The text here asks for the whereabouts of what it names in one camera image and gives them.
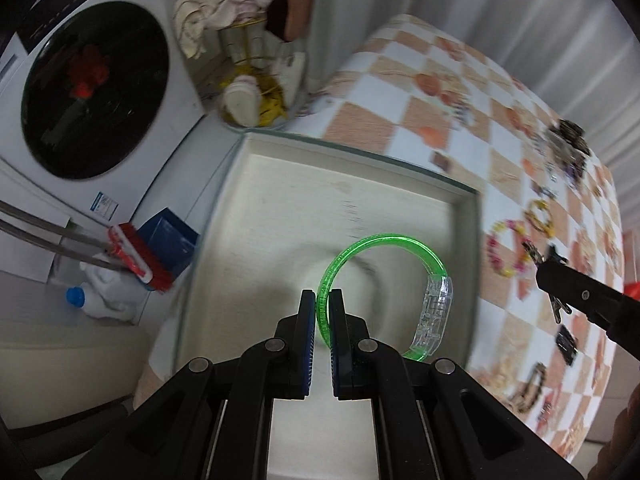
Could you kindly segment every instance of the pink beaded bracelet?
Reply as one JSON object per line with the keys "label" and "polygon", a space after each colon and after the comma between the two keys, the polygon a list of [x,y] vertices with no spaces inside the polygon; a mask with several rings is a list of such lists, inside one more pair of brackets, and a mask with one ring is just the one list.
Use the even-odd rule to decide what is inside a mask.
{"label": "pink beaded bracelet", "polygon": [[530,260],[530,256],[527,251],[525,251],[513,267],[504,266],[504,262],[501,257],[498,256],[496,249],[498,247],[497,235],[505,229],[516,231],[522,237],[523,242],[531,243],[531,240],[527,237],[524,227],[515,220],[496,222],[492,227],[491,233],[486,239],[486,252],[489,256],[489,261],[491,262],[491,266],[494,268],[495,272],[505,278],[512,278],[516,274],[522,274],[526,270],[527,260]]}

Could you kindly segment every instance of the table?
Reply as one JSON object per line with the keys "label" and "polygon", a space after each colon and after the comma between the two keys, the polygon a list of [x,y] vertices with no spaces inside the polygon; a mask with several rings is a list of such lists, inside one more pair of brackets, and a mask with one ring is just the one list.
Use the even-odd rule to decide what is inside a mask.
{"label": "table", "polygon": [[[468,105],[462,121],[452,106],[461,97]],[[482,194],[484,237],[497,221],[513,220],[541,252],[551,241],[570,266],[622,290],[622,234],[613,179],[592,155],[582,185],[569,183],[538,142],[558,119],[481,52],[402,14],[377,30],[286,130],[447,174]],[[549,202],[555,230],[551,240],[525,220],[530,202],[540,198],[536,186],[557,194]],[[519,242],[516,231],[498,235],[497,253],[506,264],[522,256]],[[516,278],[505,278],[494,271],[484,244],[466,369],[508,403],[542,363],[545,383],[532,409],[512,410],[571,460],[602,399],[616,345],[584,314],[563,314],[562,323],[578,349],[568,366],[556,346],[559,326],[548,295],[535,285],[533,265]]]}

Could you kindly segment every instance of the red brush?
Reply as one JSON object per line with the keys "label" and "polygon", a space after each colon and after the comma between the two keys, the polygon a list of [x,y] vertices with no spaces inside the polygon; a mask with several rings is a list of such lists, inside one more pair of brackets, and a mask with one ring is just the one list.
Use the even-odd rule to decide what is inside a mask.
{"label": "red brush", "polygon": [[161,292],[171,288],[174,277],[146,246],[131,222],[109,227],[108,234],[109,240],[113,244],[113,253],[132,270],[142,283]]}

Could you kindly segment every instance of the white cloth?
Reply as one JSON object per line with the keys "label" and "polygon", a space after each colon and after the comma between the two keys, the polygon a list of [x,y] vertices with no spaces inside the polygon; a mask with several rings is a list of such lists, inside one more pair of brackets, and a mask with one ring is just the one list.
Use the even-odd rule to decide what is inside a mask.
{"label": "white cloth", "polygon": [[248,21],[264,12],[271,0],[178,0],[174,5],[174,29],[186,57],[198,59],[207,51],[205,28],[221,29]]}
{"label": "white cloth", "polygon": [[233,22],[247,22],[264,12],[271,0],[222,0],[216,12],[207,19],[207,27],[220,29]]}
{"label": "white cloth", "polygon": [[198,59],[207,51],[204,45],[206,19],[222,0],[178,0],[174,5],[174,29],[186,57]]}

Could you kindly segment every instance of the black round door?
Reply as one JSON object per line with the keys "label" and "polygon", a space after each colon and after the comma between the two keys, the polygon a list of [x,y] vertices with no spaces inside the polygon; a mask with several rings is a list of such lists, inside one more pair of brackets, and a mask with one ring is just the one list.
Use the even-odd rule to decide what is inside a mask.
{"label": "black round door", "polygon": [[164,32],[147,10],[107,2],[77,13],[47,41],[27,78],[29,150],[60,178],[109,171],[145,136],[168,74]]}

